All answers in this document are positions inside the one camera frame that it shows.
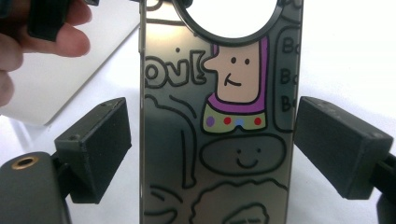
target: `metallic phone case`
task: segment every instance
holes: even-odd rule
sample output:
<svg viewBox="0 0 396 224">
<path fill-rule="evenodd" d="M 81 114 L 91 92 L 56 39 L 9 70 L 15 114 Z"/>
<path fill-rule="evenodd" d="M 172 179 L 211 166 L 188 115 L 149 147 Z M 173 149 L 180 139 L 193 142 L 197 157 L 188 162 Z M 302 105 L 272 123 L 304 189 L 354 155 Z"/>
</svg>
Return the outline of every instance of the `metallic phone case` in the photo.
<svg viewBox="0 0 396 224">
<path fill-rule="evenodd" d="M 278 4 L 224 47 L 141 2 L 141 223 L 286 222 L 303 0 Z"/>
</svg>

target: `white surface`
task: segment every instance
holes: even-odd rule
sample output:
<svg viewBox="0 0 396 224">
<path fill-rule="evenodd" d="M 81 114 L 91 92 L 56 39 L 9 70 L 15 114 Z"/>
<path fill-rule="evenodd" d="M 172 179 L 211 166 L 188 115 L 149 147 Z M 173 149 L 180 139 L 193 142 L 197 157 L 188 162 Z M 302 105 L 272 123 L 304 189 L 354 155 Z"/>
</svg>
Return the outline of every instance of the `white surface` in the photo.
<svg viewBox="0 0 396 224">
<path fill-rule="evenodd" d="M 276 2 L 248 0 L 241 4 L 239 1 L 229 0 L 199 0 L 192 1 L 187 11 L 200 26 L 213 35 L 238 38 L 259 31 L 270 20 Z"/>
<path fill-rule="evenodd" d="M 300 94 L 321 98 L 396 136 L 396 34 L 391 0 L 306 0 Z M 59 116 L 46 126 L 0 117 L 0 163 L 22 153 L 53 153 L 53 139 L 95 105 L 119 96 L 128 102 L 133 147 L 99 205 L 69 202 L 75 224 L 138 223 L 139 55 L 137 34 L 105 63 Z M 288 224 L 377 223 L 369 201 L 347 201 L 295 148 Z"/>
<path fill-rule="evenodd" d="M 136 2 L 106 0 L 91 9 L 92 21 L 79 26 L 91 40 L 90 53 L 80 58 L 25 54 L 22 68 L 10 73 L 15 93 L 0 114 L 47 123 L 140 22 Z"/>
</svg>

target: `hand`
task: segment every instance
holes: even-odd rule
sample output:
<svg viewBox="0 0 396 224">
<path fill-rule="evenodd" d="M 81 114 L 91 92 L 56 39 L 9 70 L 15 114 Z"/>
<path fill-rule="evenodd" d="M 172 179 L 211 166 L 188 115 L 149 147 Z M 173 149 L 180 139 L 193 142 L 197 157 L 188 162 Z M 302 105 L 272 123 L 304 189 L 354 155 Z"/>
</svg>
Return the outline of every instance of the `hand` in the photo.
<svg viewBox="0 0 396 224">
<path fill-rule="evenodd" d="M 83 0 L 71 0 L 66 23 L 55 42 L 27 34 L 29 10 L 30 0 L 13 0 L 8 17 L 0 20 L 0 106 L 6 105 L 14 92 L 7 72 L 21 67 L 24 52 L 79 57 L 90 50 L 88 37 L 74 27 L 91 20 L 91 10 Z"/>
</svg>

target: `cartoon face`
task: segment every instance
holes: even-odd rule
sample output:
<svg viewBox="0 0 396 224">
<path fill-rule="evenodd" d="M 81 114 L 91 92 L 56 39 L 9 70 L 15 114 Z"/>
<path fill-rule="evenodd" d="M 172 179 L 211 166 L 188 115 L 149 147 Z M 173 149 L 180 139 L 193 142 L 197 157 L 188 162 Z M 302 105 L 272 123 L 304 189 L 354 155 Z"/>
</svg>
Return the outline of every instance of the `cartoon face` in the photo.
<svg viewBox="0 0 396 224">
<path fill-rule="evenodd" d="M 286 146 L 277 137 L 256 135 L 221 139 L 203 147 L 200 159 L 221 175 L 259 175 L 275 170 L 284 160 Z"/>
<path fill-rule="evenodd" d="M 230 103 L 251 103 L 260 91 L 259 42 L 240 48 L 219 47 L 218 54 L 204 63 L 218 72 L 217 96 Z"/>
</svg>

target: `cartoon character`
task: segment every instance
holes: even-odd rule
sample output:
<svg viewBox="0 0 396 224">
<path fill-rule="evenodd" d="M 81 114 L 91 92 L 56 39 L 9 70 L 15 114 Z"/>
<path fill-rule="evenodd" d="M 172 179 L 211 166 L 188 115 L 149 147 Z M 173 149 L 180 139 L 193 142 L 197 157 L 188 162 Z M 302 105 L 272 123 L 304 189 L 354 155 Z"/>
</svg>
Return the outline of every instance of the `cartoon character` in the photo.
<svg viewBox="0 0 396 224">
<path fill-rule="evenodd" d="M 272 134 L 222 138 L 208 143 L 200 152 L 206 169 L 228 176 L 269 173 L 282 164 L 285 156 L 286 144 Z"/>
<path fill-rule="evenodd" d="M 204 67 L 216 72 L 218 80 L 216 91 L 209 95 L 205 106 L 206 132 L 265 128 L 267 46 L 267 37 L 240 48 L 213 46 L 215 56 L 205 61 Z"/>
</svg>

